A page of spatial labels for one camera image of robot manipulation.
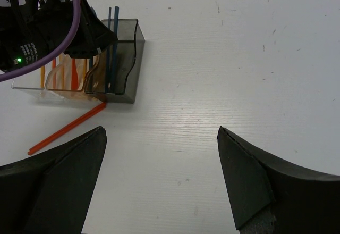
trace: purple cable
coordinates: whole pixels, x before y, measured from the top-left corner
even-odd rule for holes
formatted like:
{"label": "purple cable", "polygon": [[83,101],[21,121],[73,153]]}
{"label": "purple cable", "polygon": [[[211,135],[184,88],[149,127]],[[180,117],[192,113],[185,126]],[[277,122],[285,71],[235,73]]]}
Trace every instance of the purple cable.
{"label": "purple cable", "polygon": [[0,74],[0,82],[1,81],[7,81],[19,76],[23,76],[24,74],[27,74],[29,72],[32,72],[34,70],[37,70],[38,68],[42,67],[43,65],[46,65],[56,57],[58,57],[66,48],[70,45],[73,38],[75,37],[75,34],[77,33],[79,22],[80,22],[80,0],[72,0],[73,1],[73,20],[72,25],[70,28],[69,33],[65,37],[65,39],[62,41],[62,43],[54,49],[50,54],[46,55],[45,57],[39,59],[38,61],[35,61],[32,64],[29,64],[23,68]]}

